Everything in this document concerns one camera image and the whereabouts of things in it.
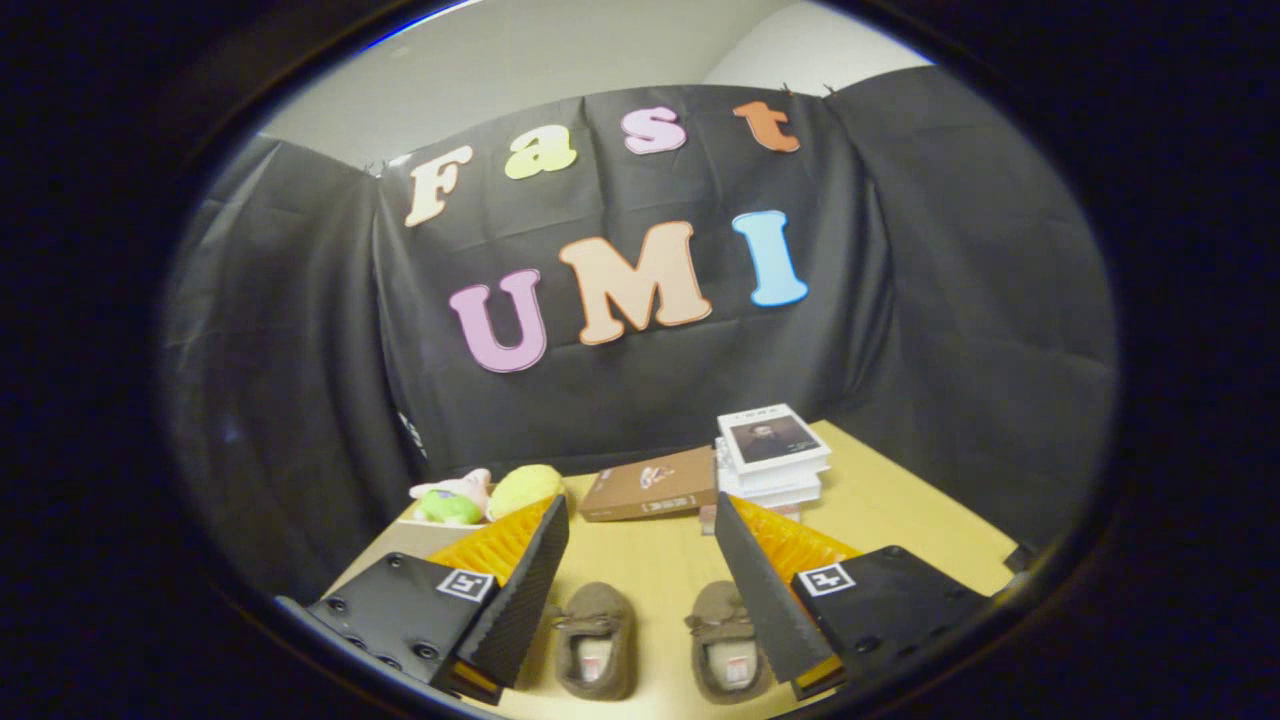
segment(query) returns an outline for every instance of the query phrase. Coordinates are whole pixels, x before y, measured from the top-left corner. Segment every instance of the pink plush toy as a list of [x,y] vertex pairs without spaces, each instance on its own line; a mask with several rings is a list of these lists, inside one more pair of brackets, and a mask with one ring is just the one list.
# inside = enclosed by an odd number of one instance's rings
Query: pink plush toy
[[413,486],[413,518],[452,525],[479,523],[489,507],[489,470],[480,468],[452,480]]

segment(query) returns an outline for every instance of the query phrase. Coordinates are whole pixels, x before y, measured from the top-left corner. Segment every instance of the stuffed toy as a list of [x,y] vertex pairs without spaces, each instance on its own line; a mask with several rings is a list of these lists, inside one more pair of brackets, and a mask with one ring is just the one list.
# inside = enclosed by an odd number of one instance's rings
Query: stuffed toy
[[553,495],[563,495],[561,474],[550,465],[524,465],[502,479],[489,498],[485,518],[498,520]]
[[471,470],[462,478],[413,486],[413,518],[448,525],[475,525],[489,509],[489,470]]

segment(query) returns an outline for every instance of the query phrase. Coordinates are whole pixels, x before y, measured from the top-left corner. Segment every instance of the foam letter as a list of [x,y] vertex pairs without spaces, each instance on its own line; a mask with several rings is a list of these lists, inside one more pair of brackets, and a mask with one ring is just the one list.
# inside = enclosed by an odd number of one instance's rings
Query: foam letter
[[692,234],[692,225],[680,220],[649,228],[635,268],[603,237],[561,249],[559,258],[577,273],[582,293],[586,327],[579,341],[600,345],[622,337],[623,325],[609,313],[609,300],[637,331],[649,327],[654,292],[662,297],[662,307],[654,316],[663,325],[682,325],[710,315],[712,304],[698,290],[689,256]]
[[444,201],[436,191],[445,195],[453,192],[458,184],[458,165],[470,163],[471,156],[471,146],[463,145],[453,152],[413,168],[410,173],[413,178],[413,206],[404,218],[404,227],[425,223],[444,210]]
[[462,334],[467,340],[467,348],[483,368],[494,373],[512,373],[532,368],[541,360],[543,352],[547,351],[547,329],[543,327],[538,295],[534,292],[538,279],[538,270],[518,270],[498,283],[498,287],[516,304],[516,319],[524,333],[520,345],[515,347],[498,345],[498,338],[493,336],[493,324],[485,309],[485,301],[489,300],[488,287],[475,284],[449,297],[449,307],[453,307],[462,320]]
[[809,286],[800,282],[791,265],[787,238],[782,228],[787,217],[778,210],[746,213],[733,218],[733,229],[746,237],[746,247],[755,264],[755,292],[751,302],[762,307],[776,307],[799,302],[809,295]]
[[577,151],[568,146],[568,128],[543,126],[517,137],[511,143],[515,155],[507,160],[507,177],[524,179],[538,173],[563,170],[573,164]]
[[787,122],[786,113],[771,110],[768,105],[756,100],[755,102],[733,108],[733,114],[739,118],[746,118],[746,124],[750,126],[755,141],[769,150],[777,150],[778,152],[795,152],[800,150],[799,140],[782,135],[782,131],[778,129],[778,123]]
[[622,132],[627,133],[627,150],[636,155],[664,152],[685,143],[685,128],[677,126],[676,111],[671,108],[648,108],[627,113],[622,118]]

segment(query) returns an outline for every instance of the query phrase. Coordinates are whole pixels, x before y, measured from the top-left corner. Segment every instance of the cardboard box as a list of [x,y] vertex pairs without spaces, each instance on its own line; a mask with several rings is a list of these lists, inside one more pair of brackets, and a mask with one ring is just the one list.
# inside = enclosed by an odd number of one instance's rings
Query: cardboard box
[[593,521],[696,510],[716,502],[716,451],[698,447],[600,471],[579,502]]

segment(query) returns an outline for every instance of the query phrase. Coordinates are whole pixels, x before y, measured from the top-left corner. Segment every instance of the letter m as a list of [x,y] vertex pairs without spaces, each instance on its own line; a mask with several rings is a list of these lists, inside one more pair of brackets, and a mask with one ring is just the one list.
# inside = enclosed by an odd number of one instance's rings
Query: letter m
[[579,333],[582,345],[622,337],[625,328],[609,311],[611,300],[637,331],[649,327],[654,295],[662,299],[655,316],[663,325],[682,325],[710,315],[712,304],[698,288],[689,255],[692,234],[692,225],[682,220],[649,228],[635,268],[603,237],[566,245],[559,259],[577,273],[586,315],[586,327]]

